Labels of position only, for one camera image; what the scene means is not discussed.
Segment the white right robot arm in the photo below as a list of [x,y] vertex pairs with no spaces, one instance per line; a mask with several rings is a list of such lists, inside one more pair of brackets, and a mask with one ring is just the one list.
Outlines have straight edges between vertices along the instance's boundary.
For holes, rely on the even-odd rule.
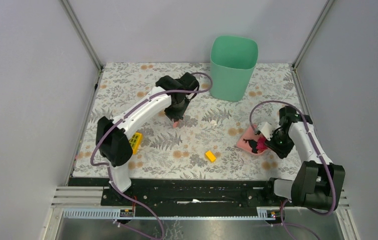
[[292,106],[279,110],[279,127],[272,132],[265,145],[280,159],[296,149],[301,167],[295,179],[269,179],[263,193],[270,206],[283,199],[297,207],[308,208],[327,215],[336,210],[345,178],[345,169],[334,164],[319,144],[310,116]]

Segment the pink dustpan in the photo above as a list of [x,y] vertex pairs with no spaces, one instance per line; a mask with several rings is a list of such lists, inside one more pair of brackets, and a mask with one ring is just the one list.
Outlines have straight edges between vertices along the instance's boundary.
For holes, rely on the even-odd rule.
[[266,138],[261,133],[255,134],[250,126],[237,141],[236,146],[252,155],[261,155],[268,150],[265,141]]

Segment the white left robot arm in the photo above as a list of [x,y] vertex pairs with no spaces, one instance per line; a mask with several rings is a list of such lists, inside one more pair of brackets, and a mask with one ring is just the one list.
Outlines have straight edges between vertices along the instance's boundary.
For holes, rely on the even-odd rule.
[[94,152],[108,161],[108,174],[115,189],[112,198],[117,204],[127,205],[132,198],[128,189],[131,186],[128,162],[133,156],[131,137],[160,111],[177,124],[192,100],[189,96],[196,96],[199,88],[199,81],[191,73],[186,72],[180,78],[166,75],[130,109],[119,116],[98,120]]

